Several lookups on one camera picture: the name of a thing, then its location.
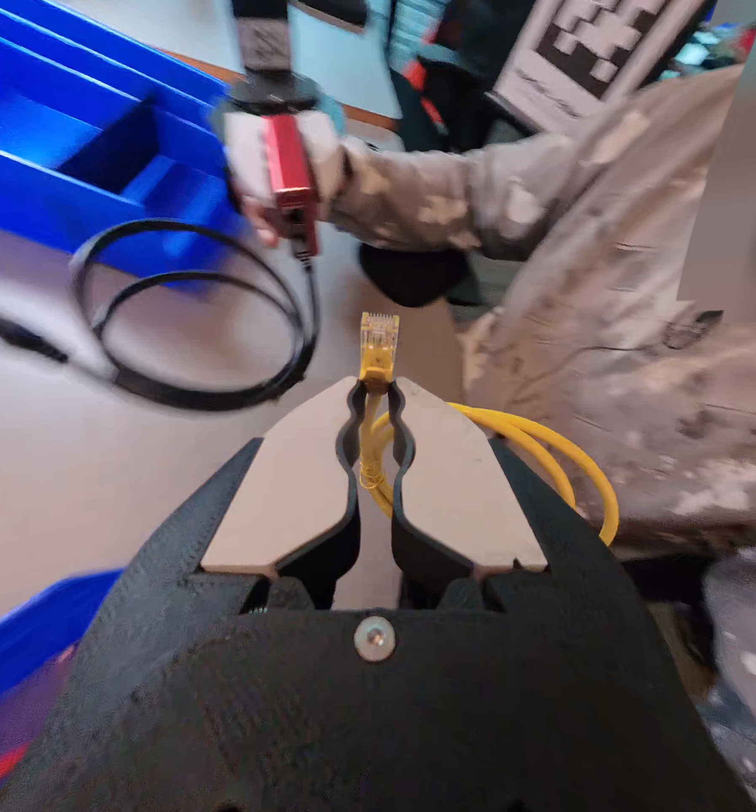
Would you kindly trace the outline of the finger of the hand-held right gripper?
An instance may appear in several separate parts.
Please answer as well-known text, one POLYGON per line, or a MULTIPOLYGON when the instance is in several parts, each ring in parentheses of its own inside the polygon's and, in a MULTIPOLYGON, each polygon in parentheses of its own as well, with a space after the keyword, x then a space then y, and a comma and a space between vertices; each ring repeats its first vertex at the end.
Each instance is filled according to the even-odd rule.
POLYGON ((271 203, 266 119, 247 113, 224 113, 223 147, 231 190, 240 202, 271 203))
POLYGON ((343 141, 332 119, 322 111, 298 115, 302 136, 317 189, 319 203, 331 205, 348 179, 348 161, 343 141))

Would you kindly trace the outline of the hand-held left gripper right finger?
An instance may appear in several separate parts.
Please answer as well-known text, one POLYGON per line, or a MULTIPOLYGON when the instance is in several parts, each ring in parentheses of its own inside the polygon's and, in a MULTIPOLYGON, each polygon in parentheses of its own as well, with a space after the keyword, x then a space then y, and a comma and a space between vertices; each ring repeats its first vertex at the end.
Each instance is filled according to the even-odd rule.
POLYGON ((393 555, 405 574, 542 572, 547 559, 485 433, 407 378, 392 390, 393 555))

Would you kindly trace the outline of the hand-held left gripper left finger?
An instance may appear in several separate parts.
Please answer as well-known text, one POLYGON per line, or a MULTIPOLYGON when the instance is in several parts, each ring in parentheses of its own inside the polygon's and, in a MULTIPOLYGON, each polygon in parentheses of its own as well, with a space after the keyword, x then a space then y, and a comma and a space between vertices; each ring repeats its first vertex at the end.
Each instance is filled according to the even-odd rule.
POLYGON ((277 576, 352 516, 346 433, 356 378, 297 405, 263 436, 201 559, 208 573, 277 576))

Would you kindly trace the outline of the red ethernet splitter box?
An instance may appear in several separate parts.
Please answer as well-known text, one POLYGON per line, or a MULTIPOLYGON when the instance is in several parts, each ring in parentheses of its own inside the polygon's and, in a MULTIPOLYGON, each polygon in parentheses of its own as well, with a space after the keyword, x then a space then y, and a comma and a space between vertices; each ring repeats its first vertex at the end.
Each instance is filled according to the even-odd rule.
POLYGON ((297 116, 265 117, 264 148, 267 177, 281 231, 298 258, 314 258, 319 253, 316 235, 319 192, 297 116))

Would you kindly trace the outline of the blue plastic bin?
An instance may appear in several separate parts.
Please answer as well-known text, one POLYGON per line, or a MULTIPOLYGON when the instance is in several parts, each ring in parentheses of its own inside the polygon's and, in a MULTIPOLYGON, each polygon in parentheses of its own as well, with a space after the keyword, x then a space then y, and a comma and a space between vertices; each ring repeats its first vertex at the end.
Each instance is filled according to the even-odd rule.
POLYGON ((239 237, 210 114, 219 79, 53 2, 0 2, 0 229, 75 252, 147 219, 239 237), (145 98, 159 153, 118 195, 58 173, 145 98))
POLYGON ((0 788, 36 739, 121 569, 52 584, 0 618, 0 788))

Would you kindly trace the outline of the person's right hand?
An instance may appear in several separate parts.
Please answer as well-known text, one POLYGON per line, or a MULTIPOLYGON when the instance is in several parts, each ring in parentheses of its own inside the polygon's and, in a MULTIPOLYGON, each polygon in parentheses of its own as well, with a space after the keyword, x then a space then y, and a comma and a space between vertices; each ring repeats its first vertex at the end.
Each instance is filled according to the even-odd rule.
POLYGON ((281 215, 273 198, 240 197, 241 213, 267 249, 275 249, 283 239, 281 215))

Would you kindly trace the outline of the black bin divider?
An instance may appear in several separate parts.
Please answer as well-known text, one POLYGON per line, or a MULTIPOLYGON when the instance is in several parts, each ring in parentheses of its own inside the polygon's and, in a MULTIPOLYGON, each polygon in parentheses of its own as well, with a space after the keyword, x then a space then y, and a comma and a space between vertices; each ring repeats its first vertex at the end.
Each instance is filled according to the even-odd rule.
POLYGON ((154 105, 145 98, 55 170, 103 191, 123 192, 159 153, 154 105))

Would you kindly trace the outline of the black red office chair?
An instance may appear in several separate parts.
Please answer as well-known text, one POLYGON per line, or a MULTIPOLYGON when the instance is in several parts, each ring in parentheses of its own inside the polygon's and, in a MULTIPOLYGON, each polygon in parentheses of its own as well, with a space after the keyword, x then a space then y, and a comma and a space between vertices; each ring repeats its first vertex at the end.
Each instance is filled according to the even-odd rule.
POLYGON ((400 69, 393 66, 397 15, 403 2, 390 3, 385 56, 400 107, 396 132, 408 153, 464 153, 485 142, 491 127, 484 93, 487 82, 463 47, 476 33, 485 2, 445 2, 440 17, 427 30, 400 69))

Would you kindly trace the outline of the person's splotched grey hoodie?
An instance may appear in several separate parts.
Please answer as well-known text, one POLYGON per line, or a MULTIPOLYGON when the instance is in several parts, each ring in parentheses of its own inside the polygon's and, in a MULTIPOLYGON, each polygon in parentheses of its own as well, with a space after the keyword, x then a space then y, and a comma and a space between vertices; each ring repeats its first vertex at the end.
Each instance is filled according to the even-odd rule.
POLYGON ((719 685, 705 718, 756 801, 756 324, 670 351, 708 170, 742 65, 662 80, 579 123, 567 199, 472 329, 471 403, 542 422, 612 482, 637 545, 702 545, 719 685))

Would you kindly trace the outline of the black framed marker sign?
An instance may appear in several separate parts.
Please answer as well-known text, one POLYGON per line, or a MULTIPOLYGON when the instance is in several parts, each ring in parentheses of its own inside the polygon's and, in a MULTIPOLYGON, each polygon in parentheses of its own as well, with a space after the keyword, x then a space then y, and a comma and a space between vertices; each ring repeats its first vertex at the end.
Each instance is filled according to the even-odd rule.
POLYGON ((567 135, 656 81, 714 6, 536 2, 486 98, 521 132, 567 135))

